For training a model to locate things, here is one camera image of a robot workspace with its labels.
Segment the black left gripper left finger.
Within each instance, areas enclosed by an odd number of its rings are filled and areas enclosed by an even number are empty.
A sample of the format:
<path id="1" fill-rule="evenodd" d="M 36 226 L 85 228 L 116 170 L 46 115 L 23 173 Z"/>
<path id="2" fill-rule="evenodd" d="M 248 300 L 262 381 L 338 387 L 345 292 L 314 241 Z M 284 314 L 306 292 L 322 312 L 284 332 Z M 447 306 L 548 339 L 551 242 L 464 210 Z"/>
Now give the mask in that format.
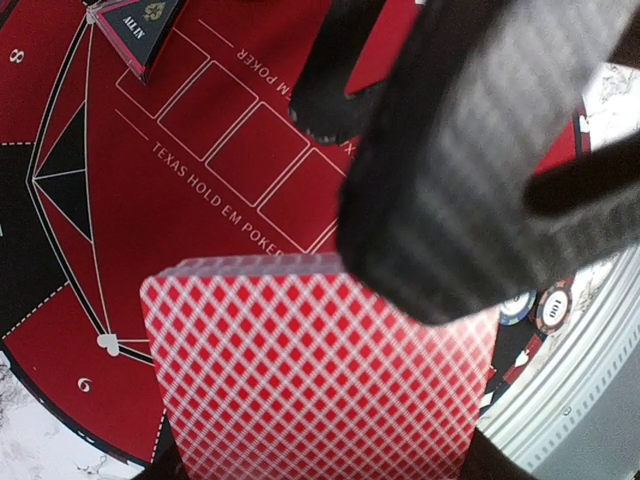
<path id="1" fill-rule="evenodd" d="M 188 480 L 177 446 L 169 447 L 155 463 L 145 468 L 133 480 Z"/>

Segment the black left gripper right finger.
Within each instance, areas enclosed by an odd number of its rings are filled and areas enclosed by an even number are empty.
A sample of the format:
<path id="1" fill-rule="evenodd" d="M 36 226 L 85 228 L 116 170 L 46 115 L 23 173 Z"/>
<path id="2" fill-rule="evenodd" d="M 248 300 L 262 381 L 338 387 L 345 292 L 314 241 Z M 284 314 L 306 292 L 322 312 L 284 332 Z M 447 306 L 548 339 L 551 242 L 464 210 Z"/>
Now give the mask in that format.
<path id="1" fill-rule="evenodd" d="M 470 480 L 534 480 L 498 449 L 478 428 L 467 452 L 467 478 Z"/>

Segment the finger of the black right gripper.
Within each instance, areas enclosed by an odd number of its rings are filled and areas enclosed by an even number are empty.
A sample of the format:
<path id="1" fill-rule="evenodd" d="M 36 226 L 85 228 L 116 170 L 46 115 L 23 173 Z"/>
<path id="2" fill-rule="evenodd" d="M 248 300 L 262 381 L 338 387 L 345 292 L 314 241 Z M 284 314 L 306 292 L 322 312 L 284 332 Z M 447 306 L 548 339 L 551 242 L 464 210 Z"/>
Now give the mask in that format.
<path id="1" fill-rule="evenodd" d="M 354 94 L 346 87 L 385 3 L 334 0 L 293 87 L 289 117 L 321 145 L 338 145 L 363 133 L 380 98 L 379 81 Z"/>
<path id="2" fill-rule="evenodd" d="M 559 218 L 638 195 L 639 136 L 633 134 L 534 175 L 524 190 L 523 203 L 537 216 Z"/>

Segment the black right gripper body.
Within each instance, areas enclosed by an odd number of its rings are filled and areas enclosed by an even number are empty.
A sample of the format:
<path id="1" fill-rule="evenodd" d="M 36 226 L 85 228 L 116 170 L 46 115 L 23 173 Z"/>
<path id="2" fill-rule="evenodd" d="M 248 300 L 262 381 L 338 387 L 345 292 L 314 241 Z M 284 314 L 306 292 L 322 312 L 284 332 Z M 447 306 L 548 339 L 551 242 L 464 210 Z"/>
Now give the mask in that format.
<path id="1" fill-rule="evenodd" d="M 438 1 L 419 15 L 343 184 L 346 269 L 441 325 L 639 240 L 639 195 L 545 218 L 524 190 L 635 1 Z"/>

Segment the green blue chip stack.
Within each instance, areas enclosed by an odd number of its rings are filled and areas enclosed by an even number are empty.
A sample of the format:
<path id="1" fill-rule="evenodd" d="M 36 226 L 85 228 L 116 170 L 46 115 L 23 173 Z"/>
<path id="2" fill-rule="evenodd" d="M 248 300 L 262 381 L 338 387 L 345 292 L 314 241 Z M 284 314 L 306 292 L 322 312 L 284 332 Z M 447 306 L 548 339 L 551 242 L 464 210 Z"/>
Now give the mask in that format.
<path id="1" fill-rule="evenodd" d="M 499 323 L 513 326 L 523 321 L 533 309 L 537 291 L 530 290 L 499 305 Z"/>

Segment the red playing card deck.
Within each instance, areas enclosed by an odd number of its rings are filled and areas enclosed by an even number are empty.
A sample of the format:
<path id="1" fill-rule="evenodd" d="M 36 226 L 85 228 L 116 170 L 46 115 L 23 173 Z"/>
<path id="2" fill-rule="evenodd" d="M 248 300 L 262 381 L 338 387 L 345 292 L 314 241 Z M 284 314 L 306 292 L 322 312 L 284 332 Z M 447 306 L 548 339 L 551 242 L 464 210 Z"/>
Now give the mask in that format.
<path id="1" fill-rule="evenodd" d="M 454 479 L 498 326 L 404 315 L 338 256 L 192 259 L 140 289 L 193 479 Z"/>

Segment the red black chip stack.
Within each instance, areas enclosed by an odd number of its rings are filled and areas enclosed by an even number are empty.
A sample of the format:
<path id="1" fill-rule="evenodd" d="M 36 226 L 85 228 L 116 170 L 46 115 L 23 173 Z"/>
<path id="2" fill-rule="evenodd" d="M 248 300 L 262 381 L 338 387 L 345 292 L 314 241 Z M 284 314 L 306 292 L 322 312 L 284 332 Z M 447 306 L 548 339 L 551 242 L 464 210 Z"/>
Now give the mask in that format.
<path id="1" fill-rule="evenodd" d="M 542 334 L 554 334 L 566 323 L 573 304 L 571 286 L 568 280 L 561 280 L 543 292 L 534 318 L 536 328 Z"/>

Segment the black triangular all-in marker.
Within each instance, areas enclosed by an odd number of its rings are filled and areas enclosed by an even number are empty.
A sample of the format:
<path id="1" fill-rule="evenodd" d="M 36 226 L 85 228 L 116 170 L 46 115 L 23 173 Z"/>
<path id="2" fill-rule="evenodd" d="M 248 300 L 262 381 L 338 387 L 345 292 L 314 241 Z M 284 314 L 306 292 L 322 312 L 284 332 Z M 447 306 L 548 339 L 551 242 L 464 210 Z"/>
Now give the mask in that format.
<path id="1" fill-rule="evenodd" d="M 143 84 L 187 1 L 92 1 L 86 4 L 92 21 Z"/>

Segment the round red black poker mat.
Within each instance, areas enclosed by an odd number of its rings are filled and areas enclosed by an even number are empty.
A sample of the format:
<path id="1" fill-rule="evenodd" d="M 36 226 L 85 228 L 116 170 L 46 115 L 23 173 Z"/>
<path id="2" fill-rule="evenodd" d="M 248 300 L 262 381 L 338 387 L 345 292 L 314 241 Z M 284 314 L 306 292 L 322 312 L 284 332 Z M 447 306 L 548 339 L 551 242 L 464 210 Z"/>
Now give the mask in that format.
<path id="1" fill-rule="evenodd" d="M 190 1 L 147 81 L 79 1 L 1 5 L 1 475 L 127 479 L 173 443 L 139 289 L 320 253 L 356 145 L 287 107 L 325 1 Z"/>

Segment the aluminium front rail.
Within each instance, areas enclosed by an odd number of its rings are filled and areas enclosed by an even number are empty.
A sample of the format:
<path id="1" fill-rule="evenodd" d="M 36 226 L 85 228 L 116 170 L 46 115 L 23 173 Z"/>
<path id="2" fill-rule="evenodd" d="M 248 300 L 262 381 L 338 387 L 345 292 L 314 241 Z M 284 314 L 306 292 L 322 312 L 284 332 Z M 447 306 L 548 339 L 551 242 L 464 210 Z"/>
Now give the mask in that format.
<path id="1" fill-rule="evenodd" d="M 639 345 L 639 249 L 580 270 L 571 300 L 564 325 L 479 420 L 484 435 L 529 472 L 587 421 Z"/>

